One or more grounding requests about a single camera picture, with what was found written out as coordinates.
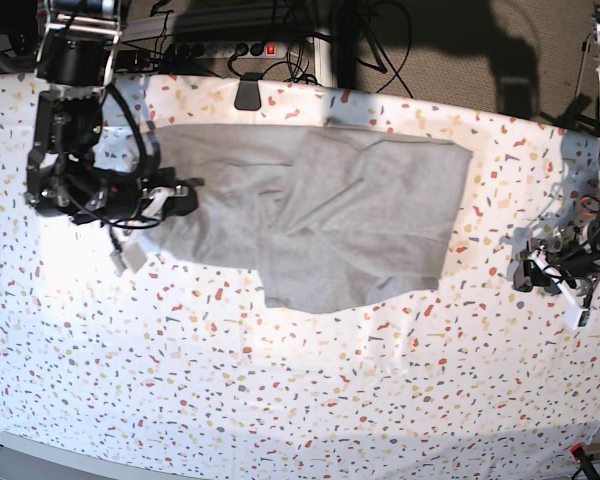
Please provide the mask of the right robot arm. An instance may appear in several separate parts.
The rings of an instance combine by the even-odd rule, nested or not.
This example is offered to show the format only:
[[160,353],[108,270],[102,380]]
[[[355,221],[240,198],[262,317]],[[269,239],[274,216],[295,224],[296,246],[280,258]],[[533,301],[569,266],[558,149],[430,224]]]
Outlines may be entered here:
[[[113,83],[126,1],[49,1],[36,75],[49,87],[39,95],[34,140],[26,165],[26,203],[43,217],[75,225],[97,221],[109,231],[117,274],[147,261],[139,233],[199,206],[199,178],[180,179],[149,155],[138,123]],[[133,170],[98,168],[94,148],[112,98],[138,150]]]

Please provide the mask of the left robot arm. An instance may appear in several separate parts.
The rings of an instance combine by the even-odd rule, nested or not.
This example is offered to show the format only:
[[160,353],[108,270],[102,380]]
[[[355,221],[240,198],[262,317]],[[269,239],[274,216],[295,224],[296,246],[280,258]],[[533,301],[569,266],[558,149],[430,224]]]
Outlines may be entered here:
[[[598,50],[600,123],[600,4],[594,9],[592,38]],[[583,196],[578,208],[589,218],[588,223],[559,227],[546,239],[528,240],[513,275],[516,291],[543,288],[552,295],[563,295],[568,302],[564,323],[572,330],[588,328],[595,318],[593,298],[600,282],[600,194]]]

